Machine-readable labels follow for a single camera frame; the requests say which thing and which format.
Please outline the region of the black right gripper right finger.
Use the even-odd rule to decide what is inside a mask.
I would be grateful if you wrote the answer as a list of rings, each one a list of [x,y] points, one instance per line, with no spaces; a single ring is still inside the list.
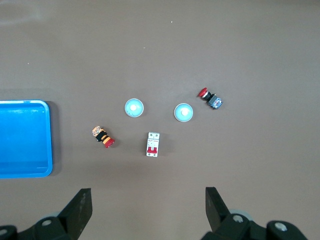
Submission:
[[[262,227],[240,213],[231,213],[215,187],[205,188],[205,212],[211,227],[202,240],[306,240],[292,223],[272,220]]]

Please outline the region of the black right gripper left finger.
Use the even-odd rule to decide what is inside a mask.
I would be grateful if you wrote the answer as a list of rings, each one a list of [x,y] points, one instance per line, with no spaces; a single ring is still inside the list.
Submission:
[[[2,240],[77,240],[88,224],[93,213],[90,188],[82,188],[58,213],[48,216],[30,228],[18,232],[14,225],[2,225]]]

